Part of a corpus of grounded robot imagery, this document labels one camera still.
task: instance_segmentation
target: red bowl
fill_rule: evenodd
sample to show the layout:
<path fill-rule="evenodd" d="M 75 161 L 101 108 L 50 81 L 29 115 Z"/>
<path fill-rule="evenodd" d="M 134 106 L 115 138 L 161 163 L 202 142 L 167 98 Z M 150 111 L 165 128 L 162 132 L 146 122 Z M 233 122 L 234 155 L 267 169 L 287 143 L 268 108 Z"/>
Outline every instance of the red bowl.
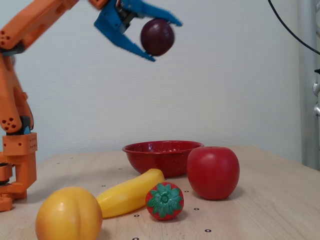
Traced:
<path fill-rule="evenodd" d="M 147 141 L 122 148 L 131 166 L 140 174 L 149 169 L 160 169 L 165 178 L 187 173 L 187 159 L 191 150 L 204 147 L 196 141 Z"/>

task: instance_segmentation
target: toy banana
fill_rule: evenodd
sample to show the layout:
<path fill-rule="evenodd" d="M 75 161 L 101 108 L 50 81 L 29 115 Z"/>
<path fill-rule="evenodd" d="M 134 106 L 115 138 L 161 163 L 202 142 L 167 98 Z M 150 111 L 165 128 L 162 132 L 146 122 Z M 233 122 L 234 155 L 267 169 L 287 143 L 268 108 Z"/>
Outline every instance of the toy banana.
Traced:
<path fill-rule="evenodd" d="M 103 218 L 130 213 L 146 205 L 147 193 L 165 180 L 161 170 L 152 168 L 133 179 L 109 188 L 96 197 Z"/>

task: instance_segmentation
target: green strawberry top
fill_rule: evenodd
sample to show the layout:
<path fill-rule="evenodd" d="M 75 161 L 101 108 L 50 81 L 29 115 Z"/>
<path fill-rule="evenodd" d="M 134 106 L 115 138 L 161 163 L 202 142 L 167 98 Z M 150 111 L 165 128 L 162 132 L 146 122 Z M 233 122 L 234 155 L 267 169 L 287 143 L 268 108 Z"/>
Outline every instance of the green strawberry top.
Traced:
<path fill-rule="evenodd" d="M 159 213 L 161 218 L 167 214 L 173 215 L 175 210 L 180 210 L 180 189 L 171 189 L 171 185 L 164 186 L 162 183 L 156 185 L 157 190 L 151 190 L 152 198 L 147 202 L 148 207 L 153 208 L 153 214 Z"/>

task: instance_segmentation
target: black cable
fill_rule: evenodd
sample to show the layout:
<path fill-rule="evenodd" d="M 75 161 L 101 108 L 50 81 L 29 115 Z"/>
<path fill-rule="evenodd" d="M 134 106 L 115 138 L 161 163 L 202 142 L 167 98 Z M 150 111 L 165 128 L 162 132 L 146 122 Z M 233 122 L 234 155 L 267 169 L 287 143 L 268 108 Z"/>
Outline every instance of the black cable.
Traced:
<path fill-rule="evenodd" d="M 285 27 L 285 29 L 288 30 L 289 33 L 291 33 L 292 36 L 294 36 L 295 39 L 297 39 L 301 44 L 303 44 L 305 47 L 307 47 L 308 49 L 314 51 L 316 54 L 320 55 L 320 51 L 315 50 L 314 48 L 312 48 L 311 46 L 309 46 L 308 44 L 306 44 L 305 42 L 303 42 L 299 37 L 297 37 L 288 27 L 287 25 L 284 23 L 284 21 L 282 21 L 281 17 L 279 16 L 279 14 L 277 13 L 274 5 L 272 4 L 271 0 L 268 0 L 274 14 L 276 15 L 276 17 L 278 18 L 278 20 L 280 21 L 280 23 L 282 23 L 282 25 Z"/>

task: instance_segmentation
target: table surface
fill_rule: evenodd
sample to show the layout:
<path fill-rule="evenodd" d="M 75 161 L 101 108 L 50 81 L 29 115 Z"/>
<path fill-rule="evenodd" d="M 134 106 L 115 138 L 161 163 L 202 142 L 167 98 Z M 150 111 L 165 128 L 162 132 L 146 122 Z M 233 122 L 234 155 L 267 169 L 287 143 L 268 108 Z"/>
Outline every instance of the table surface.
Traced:
<path fill-rule="evenodd" d="M 200 199 L 186 176 L 171 178 L 185 197 L 176 219 L 158 222 L 141 208 L 104 219 L 98 240 L 319 239 L 320 172 L 252 146 L 230 148 L 240 162 L 240 179 L 228 199 Z M 79 186 L 97 196 L 139 175 L 124 152 L 57 155 L 39 163 L 37 172 L 28 198 L 0 213 L 1 240 L 36 240 L 37 212 L 55 190 Z"/>

